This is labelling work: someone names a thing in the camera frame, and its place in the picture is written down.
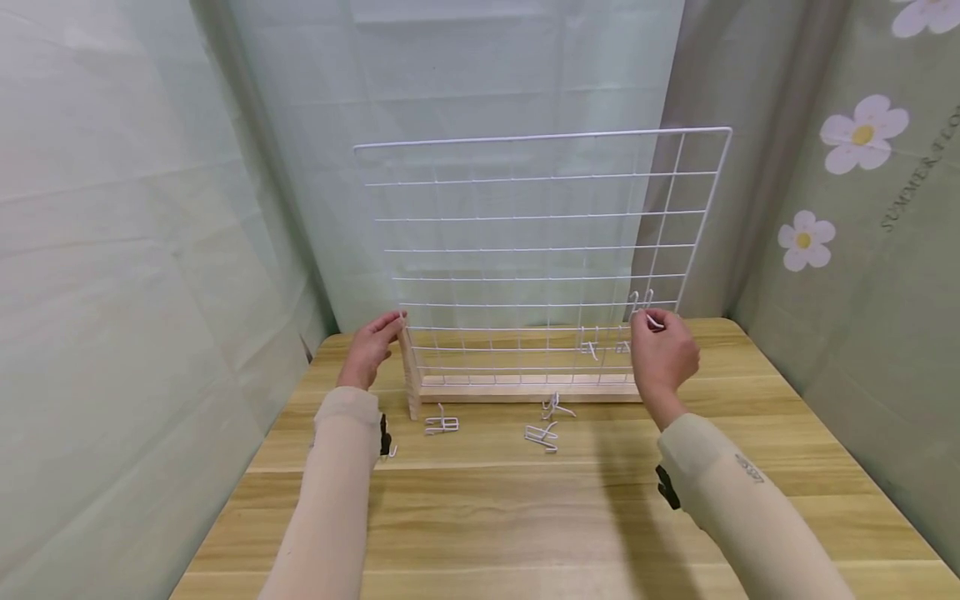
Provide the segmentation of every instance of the wooden stand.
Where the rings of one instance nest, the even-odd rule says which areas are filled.
[[[559,392],[564,403],[576,402],[640,402],[634,376],[626,380],[620,375],[420,375],[414,358],[413,342],[404,327],[398,336],[403,358],[403,376],[406,381],[407,406],[410,419],[420,419],[420,404],[423,402],[545,402]]]
[[[410,340],[410,331],[406,324],[400,335],[400,357],[403,359],[403,381],[407,388],[407,407],[410,409],[410,420],[420,420],[420,370],[414,360],[413,343]]]

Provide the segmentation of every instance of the white wire grid panel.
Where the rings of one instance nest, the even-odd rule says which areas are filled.
[[[356,146],[421,385],[623,384],[683,298],[726,127]]]

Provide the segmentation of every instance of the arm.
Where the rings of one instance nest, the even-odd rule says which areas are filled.
[[[827,552],[790,501],[708,420],[690,414],[677,389],[699,368],[700,350],[673,313],[634,315],[637,389],[662,432],[663,468],[684,510],[719,546],[751,598],[853,598]]]
[[[380,412],[367,390],[402,328],[394,312],[354,335],[337,388],[314,418],[300,500],[260,600],[359,597],[370,478],[380,455]]]

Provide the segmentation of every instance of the beige arm sleeve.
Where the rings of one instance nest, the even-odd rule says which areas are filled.
[[[748,596],[853,598],[786,496],[710,421],[683,415],[659,446],[682,508],[720,547]]]
[[[380,455],[376,396],[326,395],[314,418],[300,501],[260,600],[352,600],[360,595],[370,478]]]

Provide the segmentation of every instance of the light green curtain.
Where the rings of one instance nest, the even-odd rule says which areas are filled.
[[[960,2],[854,3],[733,314],[960,567]]]

